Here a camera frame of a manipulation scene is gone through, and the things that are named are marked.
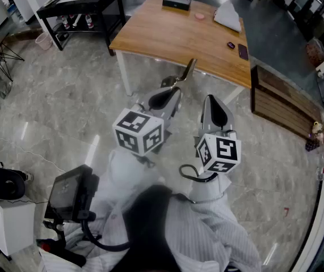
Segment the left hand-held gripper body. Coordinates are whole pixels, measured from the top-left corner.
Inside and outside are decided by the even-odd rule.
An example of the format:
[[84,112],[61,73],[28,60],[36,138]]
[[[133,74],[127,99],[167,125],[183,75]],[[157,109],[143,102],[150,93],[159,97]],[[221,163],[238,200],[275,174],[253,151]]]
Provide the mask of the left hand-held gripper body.
[[112,124],[116,143],[138,156],[156,153],[165,143],[172,118],[173,112],[165,110],[141,112],[125,108]]

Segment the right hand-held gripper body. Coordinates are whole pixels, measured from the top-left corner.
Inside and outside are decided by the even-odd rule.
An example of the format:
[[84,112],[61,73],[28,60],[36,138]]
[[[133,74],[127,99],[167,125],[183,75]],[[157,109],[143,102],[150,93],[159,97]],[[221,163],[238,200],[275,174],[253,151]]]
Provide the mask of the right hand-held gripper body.
[[235,130],[198,131],[196,153],[208,173],[229,173],[241,162],[241,141]]

